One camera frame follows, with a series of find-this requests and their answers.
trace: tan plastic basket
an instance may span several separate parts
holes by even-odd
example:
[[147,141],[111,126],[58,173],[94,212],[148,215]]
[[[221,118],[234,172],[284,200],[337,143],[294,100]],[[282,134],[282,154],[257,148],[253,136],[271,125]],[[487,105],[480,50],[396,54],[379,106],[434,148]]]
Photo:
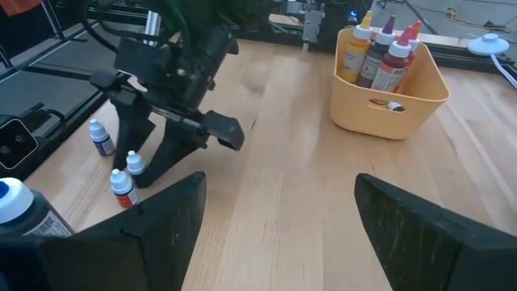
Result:
[[[330,102],[332,120],[355,132],[394,140],[409,137],[450,95],[429,49],[424,44],[419,46],[416,58],[402,80],[401,94],[374,91],[350,84],[338,75],[352,33],[351,29],[343,29],[338,36]],[[371,99],[397,102],[405,111],[390,111],[385,105],[371,102]]]

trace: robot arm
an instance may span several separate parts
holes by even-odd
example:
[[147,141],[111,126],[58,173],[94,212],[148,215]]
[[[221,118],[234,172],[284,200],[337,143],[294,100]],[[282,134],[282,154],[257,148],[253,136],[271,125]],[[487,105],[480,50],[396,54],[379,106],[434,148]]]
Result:
[[[214,78],[226,54],[238,54],[230,24],[261,25],[267,22],[270,8],[269,0],[132,1],[161,16],[163,30],[158,36],[116,30],[100,19],[105,31],[121,36],[113,49],[91,27],[88,31],[116,52],[115,67],[136,76],[147,91],[139,92],[106,72],[96,72],[91,83],[110,97],[119,116],[113,168],[123,170],[128,151],[138,151],[153,131],[154,124],[148,120],[151,112],[166,118],[161,145],[144,174],[135,179],[137,186],[148,187],[181,159],[206,148],[210,136],[232,150],[241,149],[244,133],[238,120],[214,111],[203,114],[198,108],[206,92],[215,88]],[[113,2],[100,1],[99,10]],[[88,26],[87,5],[81,8],[82,23]],[[175,34],[179,39],[170,41]]]

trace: paint bottle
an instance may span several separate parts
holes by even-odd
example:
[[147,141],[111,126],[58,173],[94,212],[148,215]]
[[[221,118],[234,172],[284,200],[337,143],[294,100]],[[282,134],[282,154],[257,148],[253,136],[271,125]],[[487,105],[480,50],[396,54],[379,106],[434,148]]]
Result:
[[410,36],[411,51],[410,51],[410,55],[407,57],[408,64],[406,67],[406,71],[402,75],[401,85],[399,85],[395,88],[395,92],[397,92],[397,93],[403,92],[402,88],[406,82],[407,71],[410,69],[411,64],[413,64],[414,58],[417,55],[417,49],[418,49],[418,46],[420,45],[420,39],[418,38],[418,34],[420,33],[421,24],[422,23],[420,22],[420,20],[417,20],[417,22],[414,23],[413,31],[411,32],[411,36]]
[[15,178],[0,179],[0,237],[50,236],[66,238],[74,230],[43,194]]
[[355,83],[359,77],[366,53],[370,48],[370,36],[372,36],[372,12],[368,11],[360,25],[354,28],[354,35],[348,40],[347,51],[343,60],[341,78],[350,83]]
[[382,59],[389,50],[389,46],[395,41],[393,27],[395,26],[395,15],[392,15],[381,32],[378,32],[372,42],[366,58],[364,59],[361,72],[357,78],[357,86],[364,88],[372,87],[373,79],[379,70]]
[[388,53],[382,59],[380,68],[373,79],[372,89],[393,93],[401,81],[401,77],[409,63],[410,35],[412,27],[408,27],[397,41],[389,46]]
[[145,163],[144,159],[134,150],[130,150],[128,152],[128,157],[126,158],[126,162],[128,164],[128,172],[131,175],[132,180],[135,182],[135,185],[139,186],[139,181],[141,174],[145,171]]
[[115,169],[111,172],[110,183],[120,206],[131,208],[138,203],[138,192],[128,174]]
[[95,148],[97,148],[101,156],[105,157],[115,152],[113,141],[104,128],[104,125],[95,119],[90,120],[90,136],[95,144]]
[[411,32],[411,37],[410,37],[411,51],[410,51],[410,55],[407,57],[408,60],[410,61],[410,63],[407,65],[408,68],[413,63],[414,57],[416,57],[416,55],[417,55],[417,49],[418,49],[418,46],[420,45],[420,39],[418,38],[418,34],[420,33],[421,25],[422,25],[422,23],[420,22],[420,20],[417,20],[417,22],[414,23],[413,31]]

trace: blue bottle cap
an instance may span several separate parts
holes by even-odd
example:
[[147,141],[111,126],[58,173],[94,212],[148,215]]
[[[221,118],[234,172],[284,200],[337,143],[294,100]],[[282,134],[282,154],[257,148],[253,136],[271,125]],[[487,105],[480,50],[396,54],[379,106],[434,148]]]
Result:
[[0,181],[0,199],[2,199],[9,192],[9,185]]

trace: wooden tabletop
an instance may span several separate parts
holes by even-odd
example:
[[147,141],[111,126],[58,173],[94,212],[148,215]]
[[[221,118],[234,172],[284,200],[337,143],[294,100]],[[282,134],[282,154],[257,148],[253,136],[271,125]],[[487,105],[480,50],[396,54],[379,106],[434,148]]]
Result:
[[[467,217],[517,234],[517,94],[497,74],[441,69],[452,92],[410,139],[352,133],[329,117],[334,57],[239,40],[201,109],[239,119],[240,152],[211,139],[141,190],[208,177],[204,222],[184,290],[390,290],[353,196],[373,174]],[[113,137],[109,103],[93,116]],[[163,119],[143,146],[149,161]],[[75,230],[123,209],[84,124],[32,176]]]

